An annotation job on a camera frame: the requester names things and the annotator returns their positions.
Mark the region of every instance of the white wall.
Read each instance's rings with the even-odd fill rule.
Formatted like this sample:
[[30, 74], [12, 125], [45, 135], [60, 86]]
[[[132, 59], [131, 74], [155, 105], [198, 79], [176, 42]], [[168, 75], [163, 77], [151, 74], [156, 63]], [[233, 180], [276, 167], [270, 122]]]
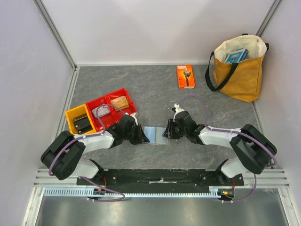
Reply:
[[283, 1], [262, 37], [270, 49], [264, 59], [261, 96], [256, 105], [301, 210], [300, 10], [299, 0]]
[[31, 0], [0, 7], [0, 225], [21, 225], [72, 70]]
[[207, 63], [273, 0], [43, 0], [77, 64]]

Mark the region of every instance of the blue box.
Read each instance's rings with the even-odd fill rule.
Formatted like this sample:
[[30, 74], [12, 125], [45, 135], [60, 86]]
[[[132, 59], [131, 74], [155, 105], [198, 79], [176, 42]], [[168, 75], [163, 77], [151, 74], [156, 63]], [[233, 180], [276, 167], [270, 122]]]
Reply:
[[238, 63], [246, 59], [246, 55], [248, 55], [249, 51], [246, 48], [238, 49], [234, 52], [228, 54], [225, 63]]

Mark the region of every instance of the red tray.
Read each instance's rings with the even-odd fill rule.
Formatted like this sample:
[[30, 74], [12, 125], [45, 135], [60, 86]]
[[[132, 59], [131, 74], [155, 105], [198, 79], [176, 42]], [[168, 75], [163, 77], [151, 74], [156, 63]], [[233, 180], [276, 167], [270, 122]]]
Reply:
[[[136, 112], [135, 105], [125, 88], [116, 90], [112, 93], [109, 93], [105, 96], [99, 97], [95, 100], [91, 100], [86, 103], [91, 118], [91, 122], [95, 126], [97, 132], [101, 131], [103, 127], [101, 126], [99, 120], [93, 115], [92, 110], [103, 104], [111, 104], [111, 100], [121, 96], [126, 96], [129, 104], [129, 107], [124, 108], [122, 110], [128, 114], [135, 113]], [[115, 111], [115, 109], [111, 106], [109, 106], [109, 110], [110, 110], [109, 114], [100, 117], [100, 119], [103, 121], [106, 128], [110, 127], [112, 124], [119, 122], [120, 118], [123, 116], [123, 113], [121, 111]]]

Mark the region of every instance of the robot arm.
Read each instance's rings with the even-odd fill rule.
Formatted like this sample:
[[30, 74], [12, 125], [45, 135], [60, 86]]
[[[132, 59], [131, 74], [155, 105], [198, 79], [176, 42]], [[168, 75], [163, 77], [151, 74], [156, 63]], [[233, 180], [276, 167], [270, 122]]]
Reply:
[[197, 125], [189, 113], [180, 108], [179, 105], [175, 105], [173, 111], [175, 112], [174, 118], [168, 121], [163, 136], [173, 139], [186, 136], [194, 144], [219, 145], [234, 150], [237, 157], [225, 160], [216, 170], [221, 183], [223, 180], [247, 171], [261, 174], [271, 161], [271, 157], [259, 145], [252, 144], [251, 140], [237, 133], [232, 133], [233, 131], [242, 132], [255, 138], [273, 155], [277, 153], [275, 146], [252, 125], [245, 125], [241, 129], [224, 129], [225, 132], [215, 131], [219, 130], [217, 128], [214, 128], [213, 131], [205, 125]]
[[71, 144], [68, 150], [59, 156], [52, 169], [52, 173], [59, 180], [64, 180], [71, 175], [85, 176], [87, 178], [95, 176], [99, 166], [94, 161], [82, 161], [81, 157], [83, 154], [98, 149], [113, 148], [122, 144], [124, 140], [129, 140], [133, 145], [149, 142], [137, 119], [134, 116], [125, 114], [119, 123], [112, 125], [102, 135], [100, 133], [73, 135], [69, 131], [63, 131], [41, 156], [42, 163], [47, 168], [50, 168], [60, 150], [74, 139], [79, 140]]

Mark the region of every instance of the cable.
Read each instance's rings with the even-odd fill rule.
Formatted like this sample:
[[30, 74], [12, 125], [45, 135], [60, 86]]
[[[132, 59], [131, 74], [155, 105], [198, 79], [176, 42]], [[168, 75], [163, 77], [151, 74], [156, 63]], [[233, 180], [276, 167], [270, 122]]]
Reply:
[[[229, 129], [215, 129], [215, 128], [213, 128], [213, 127], [209, 127], [209, 126], [208, 126], [208, 123], [207, 123], [207, 122], [208, 122], [209, 111], [208, 111], [208, 108], [207, 108], [205, 102], [203, 101], [203, 99], [202, 99], [201, 97], [199, 97], [199, 96], [197, 96], [197, 95], [188, 95], [188, 96], [184, 97], [182, 100], [180, 100], [180, 102], [179, 102], [178, 104], [180, 105], [181, 102], [183, 102], [184, 100], [186, 100], [186, 99], [188, 99], [188, 98], [190, 98], [190, 97], [196, 97], [196, 98], [202, 103], [202, 105], [203, 105], [203, 107], [204, 107], [204, 109], [205, 109], [205, 111], [206, 111], [206, 117], [205, 117], [205, 123], [204, 123], [204, 124], [205, 124], [205, 127], [206, 127], [207, 129], [209, 129], [209, 130], [211, 130], [211, 131], [216, 131], [216, 132], [228, 132], [228, 133], [236, 133], [236, 134], [242, 135], [242, 136], [244, 136], [244, 137], [246, 137], [246, 138], [252, 140], [255, 144], [259, 145], [263, 150], [265, 150], [265, 151], [269, 154], [269, 156], [270, 156], [270, 157], [273, 159], [273, 161], [274, 161], [274, 163], [273, 163], [273, 164], [270, 164], [269, 166], [274, 166], [274, 165], [277, 164], [277, 160], [276, 160], [275, 156], [270, 152], [270, 150], [269, 150], [268, 148], [266, 148], [266, 147], [265, 147], [262, 143], [260, 143], [258, 140], [254, 139], [253, 137], [251, 137], [251, 136], [249, 136], [249, 135], [247, 135], [247, 134], [245, 134], [245, 133], [238, 132], [238, 131], [232, 131], [232, 130], [229, 130]], [[226, 203], [240, 202], [240, 201], [243, 201], [243, 200], [246, 200], [246, 199], [250, 198], [250, 197], [254, 194], [254, 192], [255, 192], [255, 190], [256, 190], [256, 186], [257, 186], [257, 178], [256, 178], [256, 175], [254, 174], [254, 187], [253, 187], [251, 193], [250, 193], [247, 197], [242, 198], [242, 199], [237, 199], [237, 200], [234, 200], [234, 201], [223, 201], [223, 203], [224, 203], [224, 202], [226, 202]]]
[[[103, 123], [103, 121], [100, 119], [100, 117], [98, 116], [98, 109], [102, 106], [112, 106], [112, 107], [115, 107], [116, 109], [120, 110], [123, 114], [125, 114], [125, 112], [123, 110], [121, 110], [119, 107], [116, 107], [114, 105], [110, 105], [110, 104], [104, 104], [104, 105], [101, 105], [99, 107], [97, 107], [96, 109], [96, 117], [97, 119], [99, 120], [100, 124], [102, 125], [103, 127], [103, 130], [101, 132], [98, 132], [98, 133], [93, 133], [93, 134], [87, 134], [87, 135], [83, 135], [81, 137], [78, 137], [78, 138], [75, 138], [73, 139], [72, 141], [70, 141], [69, 143], [67, 143], [61, 150], [60, 152], [56, 155], [56, 157], [53, 159], [50, 167], [49, 167], [49, 171], [48, 171], [48, 174], [52, 177], [54, 176], [53, 172], [52, 172], [52, 169], [53, 169], [53, 166], [55, 165], [56, 161], [58, 160], [58, 158], [62, 155], [62, 153], [70, 146], [72, 145], [73, 143], [75, 143], [76, 141], [78, 140], [81, 140], [81, 139], [85, 139], [85, 138], [89, 138], [89, 137], [97, 137], [97, 136], [102, 136], [104, 133], [105, 133], [105, 125]], [[84, 180], [86, 180], [87, 182], [101, 188], [101, 189], [104, 189], [105, 191], [109, 191], [109, 192], [112, 192], [112, 193], [116, 193], [116, 194], [120, 194], [122, 195], [123, 197], [121, 198], [118, 198], [118, 199], [112, 199], [112, 200], [94, 200], [95, 202], [116, 202], [116, 201], [120, 201], [122, 199], [125, 198], [125, 195], [121, 192], [117, 192], [117, 191], [114, 191], [114, 190], [111, 190], [111, 189], [108, 189], [108, 188], [105, 188], [105, 187], [102, 187], [96, 183], [94, 183], [92, 180], [88, 179], [87, 177], [81, 177], [83, 178]]]
[[92, 180], [90, 180], [90, 179], [87, 178], [87, 177], [81, 177], [81, 178], [83, 178], [84, 180], [86, 180], [86, 181], [89, 182], [90, 184], [93, 184], [94, 186], [97, 186], [97, 187], [99, 187], [99, 188], [101, 188], [101, 189], [103, 189], [103, 190], [105, 190], [105, 191], [108, 191], [108, 192], [112, 192], [112, 193], [115, 193], [115, 194], [120, 194], [120, 195], [122, 195], [121, 198], [117, 198], [117, 199], [108, 199], [108, 200], [96, 200], [96, 199], [93, 200], [93, 199], [87, 198], [87, 199], [90, 200], [90, 201], [93, 201], [93, 202], [117, 202], [117, 201], [123, 200], [123, 199], [126, 197], [123, 193], [118, 192], [118, 191], [111, 190], [111, 189], [106, 188], [106, 187], [103, 187], [103, 186], [100, 186], [100, 185], [94, 183]]

